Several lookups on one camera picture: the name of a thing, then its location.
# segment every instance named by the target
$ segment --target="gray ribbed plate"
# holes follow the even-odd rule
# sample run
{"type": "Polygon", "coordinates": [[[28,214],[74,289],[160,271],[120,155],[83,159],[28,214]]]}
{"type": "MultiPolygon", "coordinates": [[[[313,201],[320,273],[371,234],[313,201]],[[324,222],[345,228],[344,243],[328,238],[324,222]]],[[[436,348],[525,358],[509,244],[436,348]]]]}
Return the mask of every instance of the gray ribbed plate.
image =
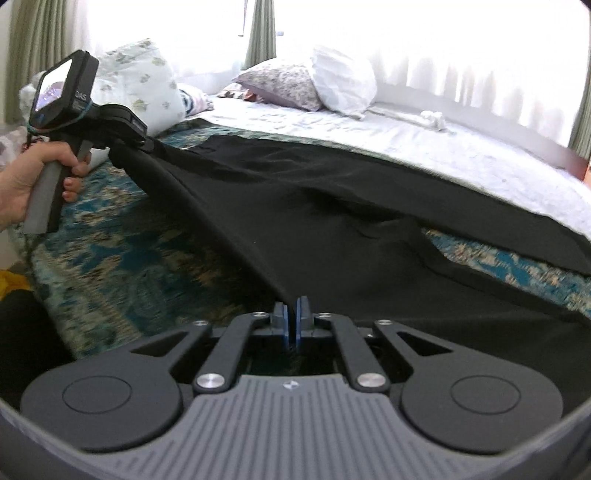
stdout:
{"type": "Polygon", "coordinates": [[[500,461],[430,443],[386,396],[356,392],[341,375],[244,375],[195,399],[157,441],[87,458],[142,480],[459,480],[500,461]]]}

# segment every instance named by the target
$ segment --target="bed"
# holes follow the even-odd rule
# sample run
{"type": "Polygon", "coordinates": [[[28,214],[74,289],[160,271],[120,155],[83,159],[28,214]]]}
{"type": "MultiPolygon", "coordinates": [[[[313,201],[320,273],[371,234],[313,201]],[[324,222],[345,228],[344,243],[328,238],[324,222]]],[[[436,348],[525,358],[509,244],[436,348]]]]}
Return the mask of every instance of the bed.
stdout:
{"type": "MultiPolygon", "coordinates": [[[[159,138],[187,148],[211,135],[311,143],[400,162],[550,216],[591,239],[591,191],[583,183],[458,124],[435,132],[373,113],[359,122],[328,111],[215,99],[213,111],[159,138]]],[[[224,325],[274,302],[248,271],[189,234],[109,162],[90,175],[81,201],[66,206],[62,218],[55,234],[25,237],[16,227],[11,238],[77,358],[196,318],[224,325]]],[[[424,233],[448,259],[591,317],[588,278],[439,231],[424,233]]]]}

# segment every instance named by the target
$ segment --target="patterned blanket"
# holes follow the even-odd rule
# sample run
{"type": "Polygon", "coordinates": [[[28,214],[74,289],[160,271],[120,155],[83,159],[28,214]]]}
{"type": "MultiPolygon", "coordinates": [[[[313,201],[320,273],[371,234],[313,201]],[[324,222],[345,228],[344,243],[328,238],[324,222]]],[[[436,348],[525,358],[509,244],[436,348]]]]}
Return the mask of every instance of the patterned blanket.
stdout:
{"type": "MultiPolygon", "coordinates": [[[[332,142],[220,127],[201,119],[177,125],[161,140],[185,148],[211,135],[325,145],[384,158],[332,142]]],[[[196,318],[223,325],[274,302],[249,272],[169,218],[110,163],[89,176],[82,199],[64,207],[62,218],[57,233],[25,236],[14,227],[11,238],[77,358],[196,318]]],[[[448,259],[591,317],[589,278],[439,231],[424,233],[448,259]]]]}

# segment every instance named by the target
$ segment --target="handheld device screen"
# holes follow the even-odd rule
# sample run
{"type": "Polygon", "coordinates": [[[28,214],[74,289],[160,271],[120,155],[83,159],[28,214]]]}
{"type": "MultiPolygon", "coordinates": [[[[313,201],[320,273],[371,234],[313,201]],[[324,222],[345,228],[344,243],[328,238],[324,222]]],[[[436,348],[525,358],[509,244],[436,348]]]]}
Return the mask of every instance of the handheld device screen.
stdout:
{"type": "Polygon", "coordinates": [[[36,112],[61,97],[61,91],[64,88],[64,82],[68,77],[71,66],[72,60],[68,60],[43,77],[43,82],[39,89],[39,97],[35,104],[36,112]]]}

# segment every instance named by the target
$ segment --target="white bed sheet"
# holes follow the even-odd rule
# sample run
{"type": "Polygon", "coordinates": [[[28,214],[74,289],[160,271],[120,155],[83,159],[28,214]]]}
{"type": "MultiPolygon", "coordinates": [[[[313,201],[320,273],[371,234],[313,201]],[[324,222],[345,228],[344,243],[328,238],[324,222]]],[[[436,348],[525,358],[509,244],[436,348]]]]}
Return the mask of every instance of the white bed sheet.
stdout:
{"type": "Polygon", "coordinates": [[[304,112],[228,98],[215,98],[214,105],[214,110],[198,116],[226,127],[329,140],[385,154],[547,215],[591,240],[590,189],[524,150],[469,128],[448,123],[448,131],[434,132],[373,113],[356,121],[329,111],[304,112]]]}

